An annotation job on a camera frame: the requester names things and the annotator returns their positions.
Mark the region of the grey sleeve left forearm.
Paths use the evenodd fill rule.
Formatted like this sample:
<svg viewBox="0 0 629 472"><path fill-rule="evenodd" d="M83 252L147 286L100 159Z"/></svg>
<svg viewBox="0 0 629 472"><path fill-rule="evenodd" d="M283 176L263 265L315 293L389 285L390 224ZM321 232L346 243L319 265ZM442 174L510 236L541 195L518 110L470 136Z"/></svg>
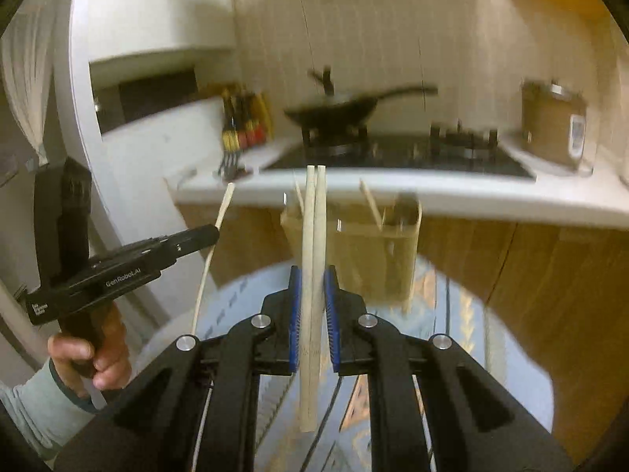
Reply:
<svg viewBox="0 0 629 472"><path fill-rule="evenodd" d="M1 407L2 430L12 430L44 461L54 459L98 412L91 397L79 397L62 382L51 359L22 385L2 382Z"/></svg>

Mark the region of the person left hand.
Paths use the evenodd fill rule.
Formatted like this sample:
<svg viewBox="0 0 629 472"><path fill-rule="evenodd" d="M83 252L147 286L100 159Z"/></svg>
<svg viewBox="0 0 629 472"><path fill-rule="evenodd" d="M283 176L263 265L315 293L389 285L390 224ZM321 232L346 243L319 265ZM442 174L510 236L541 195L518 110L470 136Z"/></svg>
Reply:
<svg viewBox="0 0 629 472"><path fill-rule="evenodd" d="M129 382L132 366L126 343L126 327L120 310L109 305L102 314L97 345L67 332L48 339L48 354L64 387L79 398L90 395L84 379L98 390L105 401L112 401Z"/></svg>

